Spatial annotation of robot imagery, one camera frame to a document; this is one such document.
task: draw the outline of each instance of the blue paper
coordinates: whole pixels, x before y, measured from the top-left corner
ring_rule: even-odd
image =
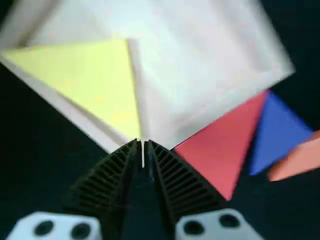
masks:
[[[312,129],[271,92],[258,125],[249,174],[262,172],[312,135]]]

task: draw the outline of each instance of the yellow paper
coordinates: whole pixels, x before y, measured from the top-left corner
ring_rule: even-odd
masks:
[[[126,40],[28,47],[2,55],[120,133],[140,137]]]

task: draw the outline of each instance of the red paper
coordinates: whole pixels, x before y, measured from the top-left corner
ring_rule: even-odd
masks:
[[[174,149],[227,200],[232,197],[267,94],[251,98]]]

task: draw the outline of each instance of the screw hole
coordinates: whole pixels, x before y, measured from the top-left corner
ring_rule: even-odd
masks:
[[[192,220],[184,224],[184,232],[188,235],[200,235],[205,229],[200,222]]]
[[[37,236],[44,236],[51,232],[51,230],[54,228],[53,221],[43,221],[40,222],[34,229],[34,234]]]
[[[238,228],[240,226],[239,220],[231,214],[224,214],[220,216],[219,221],[225,228]]]
[[[90,225],[87,223],[79,223],[72,229],[71,236],[73,239],[81,240],[89,236],[91,231]]]

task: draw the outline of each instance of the black background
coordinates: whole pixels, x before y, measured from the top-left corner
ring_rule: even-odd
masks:
[[[2,16],[10,2],[1,1]],[[294,75],[272,90],[307,125],[318,130],[320,1],[262,3],[296,68]],[[0,239],[3,239],[17,219],[36,210],[54,209],[78,176],[107,153],[2,65],[0,76]],[[319,239],[320,172],[270,184],[263,173],[247,177],[246,165],[232,205],[267,239]]]

